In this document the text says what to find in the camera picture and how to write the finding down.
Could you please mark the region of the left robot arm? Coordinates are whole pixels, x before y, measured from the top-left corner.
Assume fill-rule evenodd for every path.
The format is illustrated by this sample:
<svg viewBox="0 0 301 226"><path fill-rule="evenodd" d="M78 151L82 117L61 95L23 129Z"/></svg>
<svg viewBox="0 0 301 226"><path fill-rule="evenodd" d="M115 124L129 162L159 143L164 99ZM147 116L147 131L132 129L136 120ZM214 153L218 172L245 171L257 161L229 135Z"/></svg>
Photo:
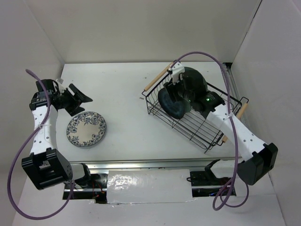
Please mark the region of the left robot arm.
<svg viewBox="0 0 301 226"><path fill-rule="evenodd" d="M23 170L39 190L71 180L82 188L89 187L93 176L87 165L71 165L57 149L56 120L60 109L75 116L84 111L80 105L92 99L73 84L65 88L52 79L36 82L36 86L38 91L33 95L29 108L37 133L33 136L30 155L22 159Z"/></svg>

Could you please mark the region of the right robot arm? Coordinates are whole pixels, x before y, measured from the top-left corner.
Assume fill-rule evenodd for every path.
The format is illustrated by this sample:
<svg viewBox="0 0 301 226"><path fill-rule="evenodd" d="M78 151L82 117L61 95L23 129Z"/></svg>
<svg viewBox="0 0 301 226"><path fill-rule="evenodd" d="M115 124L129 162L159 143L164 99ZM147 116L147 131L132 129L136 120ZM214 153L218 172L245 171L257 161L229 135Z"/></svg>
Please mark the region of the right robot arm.
<svg viewBox="0 0 301 226"><path fill-rule="evenodd" d="M254 185L273 169L278 153L274 143L266 144L254 135L228 109L216 92L209 91L203 75L197 70L176 64L168 68L171 80L158 93L163 110L175 119L182 119L191 110L209 120L231 142L238 145L243 161L237 174L248 185Z"/></svg>

